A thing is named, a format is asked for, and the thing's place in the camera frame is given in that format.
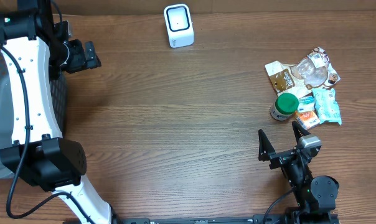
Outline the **green lid jar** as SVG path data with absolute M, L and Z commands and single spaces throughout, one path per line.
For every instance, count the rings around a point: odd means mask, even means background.
M 281 94 L 270 107 L 270 115 L 278 121 L 287 120 L 298 109 L 299 100 L 291 93 Z

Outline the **teal wipes packet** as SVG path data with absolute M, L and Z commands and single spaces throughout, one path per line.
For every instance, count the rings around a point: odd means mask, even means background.
M 314 88 L 315 109 L 320 123 L 342 124 L 341 112 L 336 101 L 335 89 Z

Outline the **orange tissue pack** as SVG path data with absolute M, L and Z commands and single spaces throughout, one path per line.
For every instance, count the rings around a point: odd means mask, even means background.
M 314 128 L 320 124 L 320 119 L 315 111 L 307 111 L 303 113 L 296 112 L 294 117 L 296 118 L 296 121 L 306 130 Z

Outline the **clear brown bread bag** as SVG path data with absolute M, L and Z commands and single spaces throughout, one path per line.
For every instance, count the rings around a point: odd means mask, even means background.
M 290 93 L 302 98 L 315 88 L 331 88 L 341 78 L 326 51 L 316 47 L 297 64 L 274 61 L 265 65 L 271 85 L 278 96 Z

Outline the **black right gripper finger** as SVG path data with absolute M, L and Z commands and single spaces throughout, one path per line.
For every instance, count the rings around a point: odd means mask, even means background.
M 297 121 L 292 122 L 292 127 L 297 145 L 306 145 L 308 143 L 307 138 L 308 135 L 310 135 L 310 132 L 304 129 Z
M 262 129 L 258 130 L 259 137 L 259 161 L 269 161 L 275 155 L 275 149 Z

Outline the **teal tissue pack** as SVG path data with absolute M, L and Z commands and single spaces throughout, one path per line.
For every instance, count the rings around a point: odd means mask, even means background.
M 305 113 L 315 110 L 315 101 L 313 96 L 305 96 L 298 100 L 298 113 Z

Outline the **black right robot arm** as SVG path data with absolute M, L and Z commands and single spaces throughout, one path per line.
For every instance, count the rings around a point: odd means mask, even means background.
M 253 221 L 260 223 L 339 223 L 337 215 L 331 214 L 336 208 L 339 183 L 336 179 L 320 175 L 313 177 L 308 166 L 321 149 L 321 140 L 305 130 L 298 122 L 292 127 L 296 145 L 287 151 L 276 152 L 265 132 L 258 130 L 259 161 L 269 161 L 270 169 L 280 168 L 291 189 L 277 198 L 260 217 L 255 215 Z M 281 215 L 272 215 L 273 207 L 293 194 L 296 207 L 288 207 Z

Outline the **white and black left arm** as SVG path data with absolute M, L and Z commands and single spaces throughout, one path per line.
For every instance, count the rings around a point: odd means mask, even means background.
M 65 139 L 56 119 L 51 81 L 101 65 L 92 42 L 72 39 L 66 20 L 54 22 L 58 11 L 54 1 L 31 0 L 0 13 L 14 115 L 12 146 L 0 150 L 0 160 L 16 180 L 60 198 L 79 223 L 119 223 L 87 177 L 82 145 Z

